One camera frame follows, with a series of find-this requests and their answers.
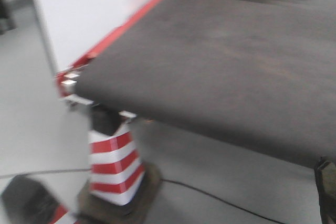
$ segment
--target concrete floor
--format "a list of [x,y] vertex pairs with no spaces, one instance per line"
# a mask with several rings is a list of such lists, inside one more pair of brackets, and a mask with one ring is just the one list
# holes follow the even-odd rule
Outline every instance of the concrete floor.
[[[88,109],[59,101],[29,0],[14,10],[17,29],[0,36],[0,192],[10,174],[88,168]],[[288,224],[321,223],[313,170],[138,118],[140,154],[163,177],[205,190]],[[35,175],[76,212],[88,172]],[[0,206],[0,223],[9,223]],[[150,223],[272,223],[178,185],[163,183]]]

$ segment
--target red table edge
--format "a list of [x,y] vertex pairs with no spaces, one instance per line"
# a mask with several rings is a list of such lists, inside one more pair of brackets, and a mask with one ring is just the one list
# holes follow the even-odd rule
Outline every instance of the red table edge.
[[72,71],[76,68],[88,64],[90,60],[97,57],[114,41],[116,41],[119,37],[121,37],[129,28],[131,28],[142,17],[144,17],[160,1],[162,0],[150,0],[147,4],[145,4],[142,8],[140,8],[126,23],[114,29],[107,36],[105,36],[104,39],[102,39],[99,43],[97,43],[94,47],[92,47],[89,51],[87,51],[82,57],[80,57],[78,60],[72,63],[69,67],[69,70],[57,73],[56,84],[61,97],[66,97],[69,95],[61,86],[61,82],[64,81],[64,75],[66,75],[69,71]]

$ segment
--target gray felt surface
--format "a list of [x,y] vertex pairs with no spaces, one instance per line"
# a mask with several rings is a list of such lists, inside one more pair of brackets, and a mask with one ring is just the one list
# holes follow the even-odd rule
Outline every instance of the gray felt surface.
[[313,167],[336,161],[335,0],[164,0],[76,93]]

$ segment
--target white wall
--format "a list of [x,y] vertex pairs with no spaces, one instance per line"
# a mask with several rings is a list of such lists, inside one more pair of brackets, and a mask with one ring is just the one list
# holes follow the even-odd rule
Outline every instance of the white wall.
[[35,0],[54,58],[65,70],[148,0]]

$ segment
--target black rubber cone base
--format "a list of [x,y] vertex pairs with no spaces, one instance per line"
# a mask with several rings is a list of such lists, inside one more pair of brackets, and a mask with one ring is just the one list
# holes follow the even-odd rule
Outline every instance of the black rubber cone base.
[[336,224],[336,166],[322,158],[314,170],[322,223]]
[[87,182],[78,195],[80,223],[141,224],[149,211],[161,182],[161,174],[153,164],[145,164],[144,179],[130,203],[117,206],[89,192]]

